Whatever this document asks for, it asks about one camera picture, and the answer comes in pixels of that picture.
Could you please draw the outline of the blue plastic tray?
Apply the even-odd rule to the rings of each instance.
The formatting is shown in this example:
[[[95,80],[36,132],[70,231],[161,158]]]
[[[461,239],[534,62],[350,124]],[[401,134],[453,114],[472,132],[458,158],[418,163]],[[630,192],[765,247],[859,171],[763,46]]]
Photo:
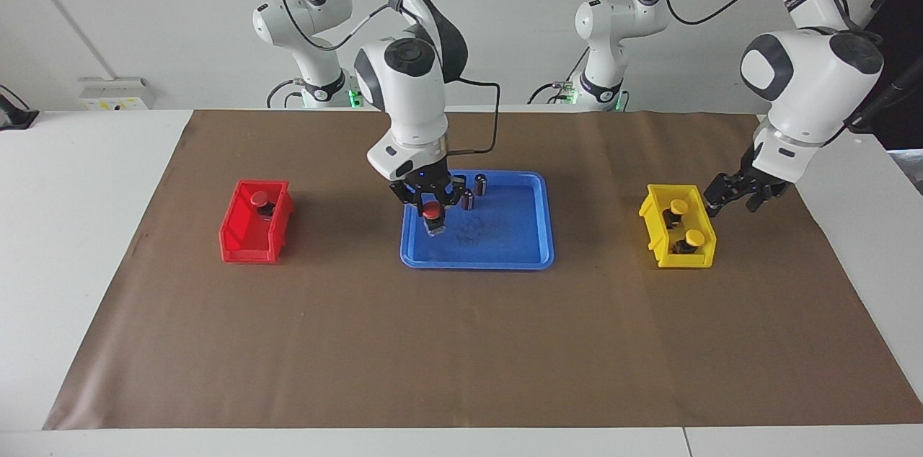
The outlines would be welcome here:
[[[402,220],[401,259],[415,269],[544,270],[555,259],[544,178],[515,170],[454,170],[469,185],[487,177],[471,210],[448,208],[445,230],[429,236],[411,205]]]

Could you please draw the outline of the yellow plastic bin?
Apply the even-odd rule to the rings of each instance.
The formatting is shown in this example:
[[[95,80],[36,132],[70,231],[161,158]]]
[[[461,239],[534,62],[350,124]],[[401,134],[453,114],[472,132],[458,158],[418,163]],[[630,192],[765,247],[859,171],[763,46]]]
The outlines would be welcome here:
[[[648,233],[648,250],[659,267],[711,267],[717,247],[717,237],[706,214],[705,202],[695,185],[647,185],[648,194],[640,206],[639,214]],[[662,212],[672,200],[685,200],[689,212],[675,229],[667,230]],[[706,236],[705,246],[696,254],[672,254],[671,247],[686,230],[696,229]]]

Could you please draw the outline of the black stand pole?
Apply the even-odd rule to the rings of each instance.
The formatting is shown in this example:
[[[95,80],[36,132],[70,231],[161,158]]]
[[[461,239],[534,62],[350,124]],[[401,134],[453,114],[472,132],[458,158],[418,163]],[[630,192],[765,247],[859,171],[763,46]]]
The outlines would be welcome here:
[[[921,86],[923,86],[923,54],[920,54],[900,76],[897,76],[889,86],[871,100],[871,103],[854,111],[844,121],[845,128],[854,134],[871,134],[873,121],[877,115],[896,103],[902,102],[903,99],[909,98],[914,90]]]

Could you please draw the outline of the brown paper mat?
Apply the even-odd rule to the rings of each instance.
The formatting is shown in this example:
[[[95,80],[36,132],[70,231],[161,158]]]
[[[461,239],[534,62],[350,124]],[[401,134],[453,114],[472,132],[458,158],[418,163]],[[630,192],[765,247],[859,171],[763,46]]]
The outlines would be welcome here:
[[[44,424],[655,427],[923,422],[923,402],[795,190],[716,218],[705,270],[657,267],[652,183],[738,164],[754,117],[510,113],[455,170],[531,170],[544,271],[425,271],[366,161],[380,112],[197,111]],[[287,180],[275,264],[225,263],[235,185]]]

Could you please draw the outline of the red plastic bin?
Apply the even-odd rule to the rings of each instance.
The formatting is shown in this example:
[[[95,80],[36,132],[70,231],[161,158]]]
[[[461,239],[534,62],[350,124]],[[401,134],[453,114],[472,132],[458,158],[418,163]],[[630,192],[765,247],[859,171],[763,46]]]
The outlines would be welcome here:
[[[250,206],[250,195],[266,191],[276,204],[273,219],[264,221]],[[293,213],[287,180],[244,179],[237,182],[221,228],[218,230],[221,258],[225,263],[275,264],[286,246]]]

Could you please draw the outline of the dark background panel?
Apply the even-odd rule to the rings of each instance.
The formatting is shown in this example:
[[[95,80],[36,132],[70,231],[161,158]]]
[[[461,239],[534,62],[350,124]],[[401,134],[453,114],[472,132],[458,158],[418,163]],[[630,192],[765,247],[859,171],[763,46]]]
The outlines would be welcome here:
[[[873,10],[866,30],[883,37],[880,50],[886,64],[863,106],[923,58],[923,0],[874,0]],[[888,151],[923,148],[923,73],[904,88],[896,102],[874,116],[871,130]]]

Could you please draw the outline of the white wall socket box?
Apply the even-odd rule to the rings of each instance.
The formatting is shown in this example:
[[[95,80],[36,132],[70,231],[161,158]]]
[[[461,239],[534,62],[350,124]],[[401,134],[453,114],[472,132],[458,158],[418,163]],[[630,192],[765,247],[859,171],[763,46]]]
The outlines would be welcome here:
[[[142,77],[80,77],[79,101],[86,111],[149,111],[156,97]]]

